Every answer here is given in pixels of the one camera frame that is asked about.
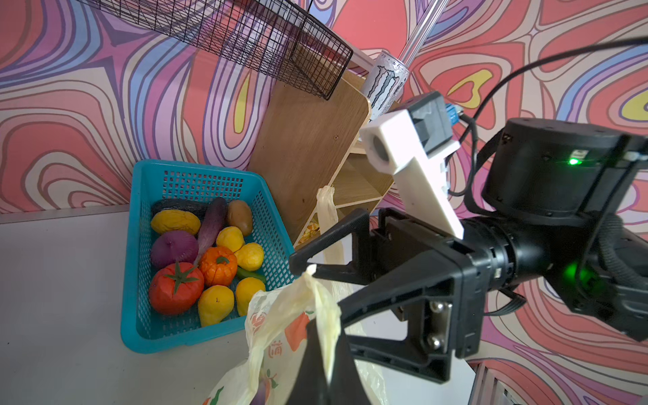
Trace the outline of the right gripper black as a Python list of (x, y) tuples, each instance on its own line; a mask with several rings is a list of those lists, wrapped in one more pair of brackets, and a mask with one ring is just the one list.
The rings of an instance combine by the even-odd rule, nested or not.
[[(376, 228), (381, 278), (372, 282), (370, 214), (356, 209), (293, 253), (290, 272), (298, 277), (315, 265), (315, 278), (366, 285), (340, 302), (343, 327), (401, 307), (405, 339), (350, 336), (353, 358), (445, 383), (452, 354), (464, 358), (479, 351), (486, 295), (506, 284), (501, 223), (480, 217), (462, 223), (465, 234), (458, 239), (396, 209), (381, 210)], [(312, 261), (347, 236), (352, 237), (348, 263)]]

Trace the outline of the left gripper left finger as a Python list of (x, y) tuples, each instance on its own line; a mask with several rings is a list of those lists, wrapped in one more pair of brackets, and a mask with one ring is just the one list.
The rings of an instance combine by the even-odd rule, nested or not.
[(307, 342), (295, 384), (287, 400), (288, 405), (328, 404), (328, 383), (324, 371), (317, 323), (306, 326)]

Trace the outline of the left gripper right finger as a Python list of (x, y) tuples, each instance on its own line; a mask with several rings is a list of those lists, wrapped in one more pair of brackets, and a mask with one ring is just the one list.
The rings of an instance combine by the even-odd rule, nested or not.
[(370, 405), (351, 354), (349, 339), (344, 331), (337, 340), (332, 379), (328, 388), (329, 404)]

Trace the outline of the yellowish plastic grocery bag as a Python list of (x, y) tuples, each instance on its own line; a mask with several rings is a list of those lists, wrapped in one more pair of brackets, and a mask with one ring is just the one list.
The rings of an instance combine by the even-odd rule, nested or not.
[(324, 371), (332, 371), (333, 346), (342, 332), (332, 318), (339, 313), (337, 303), (356, 288), (313, 274), (254, 295), (245, 318), (248, 358), (223, 376), (205, 403), (285, 404), (304, 356), (310, 321), (317, 323)]

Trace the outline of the teal plastic basket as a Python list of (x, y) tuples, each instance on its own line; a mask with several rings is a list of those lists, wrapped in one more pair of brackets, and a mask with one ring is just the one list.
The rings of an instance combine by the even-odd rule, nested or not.
[(237, 312), (231, 312), (215, 326), (202, 327), (197, 307), (167, 317), (157, 313), (149, 301), (148, 290), (156, 272), (150, 250), (158, 238), (150, 226), (153, 204), (165, 198), (209, 203), (216, 197), (228, 202), (240, 199), (250, 206), (253, 230), (246, 241), (258, 243), (264, 250), (260, 272), (266, 278), (267, 289), (280, 289), (294, 281), (288, 264), (293, 244), (260, 175), (180, 161), (140, 161), (133, 169), (121, 306), (121, 339), (131, 351), (153, 354), (243, 330), (245, 321)]

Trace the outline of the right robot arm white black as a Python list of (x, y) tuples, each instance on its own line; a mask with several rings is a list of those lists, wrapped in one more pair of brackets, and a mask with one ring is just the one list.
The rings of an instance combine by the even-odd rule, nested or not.
[(525, 300), (516, 285), (545, 278), (570, 310), (626, 336), (647, 338), (647, 244), (616, 211), (647, 166), (645, 137), (589, 124), (515, 118), (479, 154), (491, 162), (483, 197), (459, 219), (445, 191), (441, 154), (428, 156), (405, 114), (362, 131), (367, 156), (393, 176), (403, 211), (383, 209), (379, 225), (359, 209), (290, 257), (294, 275), (345, 236), (353, 256), (322, 265), (318, 278), (360, 286), (341, 302), (340, 325), (392, 310), (408, 324), (399, 342), (347, 337), (348, 370), (361, 359), (437, 383), (452, 359), (475, 354), (488, 312), (485, 297), (510, 298), (504, 315)]

